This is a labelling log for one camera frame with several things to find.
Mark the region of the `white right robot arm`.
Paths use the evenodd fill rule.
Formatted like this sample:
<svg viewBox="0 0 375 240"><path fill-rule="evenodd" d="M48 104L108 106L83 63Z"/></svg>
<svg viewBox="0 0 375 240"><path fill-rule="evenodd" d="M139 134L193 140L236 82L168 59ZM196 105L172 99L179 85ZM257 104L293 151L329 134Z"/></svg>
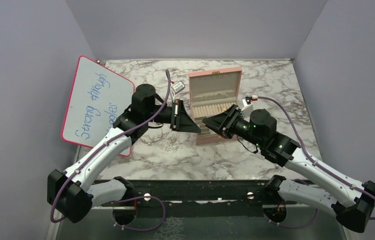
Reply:
<svg viewBox="0 0 375 240"><path fill-rule="evenodd" d="M237 105L202 120L225 139L242 138L259 148L268 161L292 170L317 187L274 175L266 184L264 198L272 204L294 201L324 211L345 228L363 233L375 208L375 183L352 179L324 162L312 160L303 146L277 132L277 120L265 109L253 110L245 120Z"/></svg>

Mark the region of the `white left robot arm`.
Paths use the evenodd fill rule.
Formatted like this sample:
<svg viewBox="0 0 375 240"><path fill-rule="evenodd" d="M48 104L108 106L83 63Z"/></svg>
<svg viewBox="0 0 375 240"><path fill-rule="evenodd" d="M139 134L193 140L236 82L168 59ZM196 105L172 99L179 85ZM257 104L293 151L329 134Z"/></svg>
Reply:
<svg viewBox="0 0 375 240"><path fill-rule="evenodd" d="M93 183L112 160L148 131L150 122L169 124L175 132L201 132L187 114L182 100L174 100L171 106L167 100L157 95L154 86L139 85L131 96L129 107L91 151L66 170L55 169L48 175L47 202L51 205L51 222L68 219L77 223L92 207L111 201L124 206L132 201L130 185L122 178L113 178L98 186Z"/></svg>

